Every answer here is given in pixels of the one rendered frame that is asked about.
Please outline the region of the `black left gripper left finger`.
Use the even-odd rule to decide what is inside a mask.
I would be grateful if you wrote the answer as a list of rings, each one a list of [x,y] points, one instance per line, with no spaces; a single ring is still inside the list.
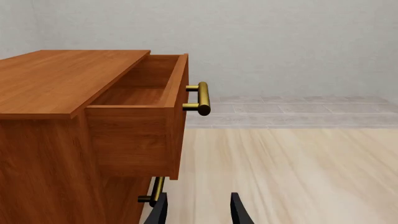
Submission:
[[[167,194],[161,193],[155,206],[145,220],[145,224],[165,224],[167,218]]]

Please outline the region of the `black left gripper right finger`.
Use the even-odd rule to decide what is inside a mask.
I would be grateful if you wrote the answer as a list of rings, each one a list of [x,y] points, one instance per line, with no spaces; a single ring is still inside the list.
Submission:
[[[237,192],[231,193],[230,210],[233,224],[254,224]]]

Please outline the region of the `open wooden drawer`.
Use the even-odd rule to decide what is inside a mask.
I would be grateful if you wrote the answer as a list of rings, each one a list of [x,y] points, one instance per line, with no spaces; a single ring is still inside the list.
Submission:
[[[86,108],[104,175],[178,178],[188,83],[188,55],[148,55]]]

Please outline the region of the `wooden cabinet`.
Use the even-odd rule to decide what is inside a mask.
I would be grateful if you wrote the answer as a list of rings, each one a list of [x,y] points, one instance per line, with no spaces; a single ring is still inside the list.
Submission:
[[[0,60],[0,224],[110,224],[86,107],[149,50]]]

